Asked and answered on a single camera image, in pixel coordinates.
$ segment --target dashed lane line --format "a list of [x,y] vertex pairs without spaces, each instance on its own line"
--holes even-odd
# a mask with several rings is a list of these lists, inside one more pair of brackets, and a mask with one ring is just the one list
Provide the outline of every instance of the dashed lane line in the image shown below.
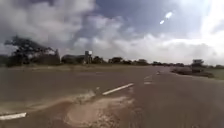
[[106,91],[106,92],[103,93],[103,95],[109,95],[111,93],[114,93],[116,91],[120,91],[122,89],[128,88],[128,87],[133,86],[133,85],[134,85],[133,83],[130,83],[130,84],[127,84],[127,85],[124,85],[124,86],[121,86],[121,87],[118,87],[118,88]]
[[19,113],[19,114],[13,114],[13,115],[3,115],[3,116],[0,116],[0,121],[18,119],[18,118],[23,118],[23,117],[26,117],[26,113]]

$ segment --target sky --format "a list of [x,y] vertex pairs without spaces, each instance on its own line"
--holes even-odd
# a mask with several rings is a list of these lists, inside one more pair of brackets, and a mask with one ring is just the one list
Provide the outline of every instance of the sky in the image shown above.
[[224,64],[222,0],[0,0],[0,53],[12,36],[61,55]]

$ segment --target road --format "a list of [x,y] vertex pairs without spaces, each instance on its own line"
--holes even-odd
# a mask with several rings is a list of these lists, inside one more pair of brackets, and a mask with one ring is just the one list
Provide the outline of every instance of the road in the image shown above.
[[[96,90],[96,88],[100,88],[98,93],[101,94],[133,83],[133,86],[129,88],[107,96],[99,95],[95,99],[122,96],[131,99],[130,106],[119,107],[119,109],[116,107],[111,110],[110,115],[116,117],[114,124],[117,124],[113,127],[224,127],[223,81],[179,76],[169,73],[168,69],[163,67],[93,69],[77,72],[54,70],[22,72],[12,70],[7,71],[8,74],[5,70],[1,72],[5,74],[0,77],[4,83],[0,87],[1,104],[9,102],[26,104],[30,101],[63,97],[81,93],[84,90]],[[48,109],[31,112],[23,119],[0,122],[2,123],[0,126],[6,128],[76,127],[63,123],[63,119],[55,119],[55,117],[64,117],[64,114],[69,112],[78,114],[71,110],[68,111],[66,108],[71,108],[69,106],[71,106],[70,103],[64,102]]]

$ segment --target white road marking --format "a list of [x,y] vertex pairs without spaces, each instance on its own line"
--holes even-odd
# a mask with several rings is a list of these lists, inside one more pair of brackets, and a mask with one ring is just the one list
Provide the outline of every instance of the white road marking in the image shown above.
[[146,76],[144,79],[149,79],[151,76]]
[[147,84],[148,85],[148,84],[151,84],[151,82],[144,82],[144,84]]
[[103,93],[103,95],[108,95],[108,94],[111,94],[111,93],[113,93],[113,92],[119,91],[119,90],[121,90],[121,89],[128,88],[128,87],[133,86],[133,85],[134,85],[133,83],[130,83],[130,84],[127,84],[127,85],[124,85],[124,86],[121,86],[121,87],[112,89],[112,90],[110,90],[110,91],[106,91],[106,92]]
[[0,120],[2,120],[2,121],[12,120],[12,119],[18,119],[18,118],[23,118],[23,117],[26,117],[26,113],[0,116]]

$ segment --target field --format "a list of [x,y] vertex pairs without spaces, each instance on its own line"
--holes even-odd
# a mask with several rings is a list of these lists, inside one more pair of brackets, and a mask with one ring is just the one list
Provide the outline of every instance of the field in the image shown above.
[[209,69],[207,71],[212,73],[216,79],[224,80],[224,69]]

